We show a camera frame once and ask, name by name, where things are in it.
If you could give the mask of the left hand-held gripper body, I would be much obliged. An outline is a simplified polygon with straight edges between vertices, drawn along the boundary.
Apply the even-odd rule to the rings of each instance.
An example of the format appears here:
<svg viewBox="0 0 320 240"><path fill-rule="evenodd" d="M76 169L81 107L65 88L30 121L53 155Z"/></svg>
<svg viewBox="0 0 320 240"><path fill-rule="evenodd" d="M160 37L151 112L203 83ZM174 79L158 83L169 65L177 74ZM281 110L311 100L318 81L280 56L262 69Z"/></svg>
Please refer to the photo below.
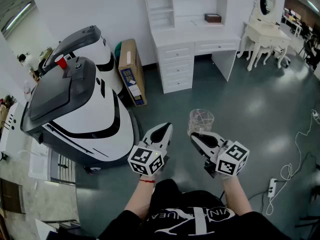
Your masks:
<svg viewBox="0 0 320 240"><path fill-rule="evenodd" d="M167 151L160 151L150 145L134 145L129 156L128 164L131 169L140 175L151 177L168 162Z"/></svg>

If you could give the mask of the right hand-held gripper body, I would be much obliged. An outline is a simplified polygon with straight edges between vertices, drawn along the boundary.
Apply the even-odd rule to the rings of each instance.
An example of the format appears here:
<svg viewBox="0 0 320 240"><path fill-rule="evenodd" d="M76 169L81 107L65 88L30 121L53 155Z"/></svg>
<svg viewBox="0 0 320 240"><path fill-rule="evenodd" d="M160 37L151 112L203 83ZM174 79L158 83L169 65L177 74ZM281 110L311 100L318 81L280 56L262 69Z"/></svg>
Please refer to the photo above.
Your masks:
<svg viewBox="0 0 320 240"><path fill-rule="evenodd" d="M221 178L235 177L245 166L249 154L238 141L225 140L218 152L205 162L204 169L212 178L217 174Z"/></svg>

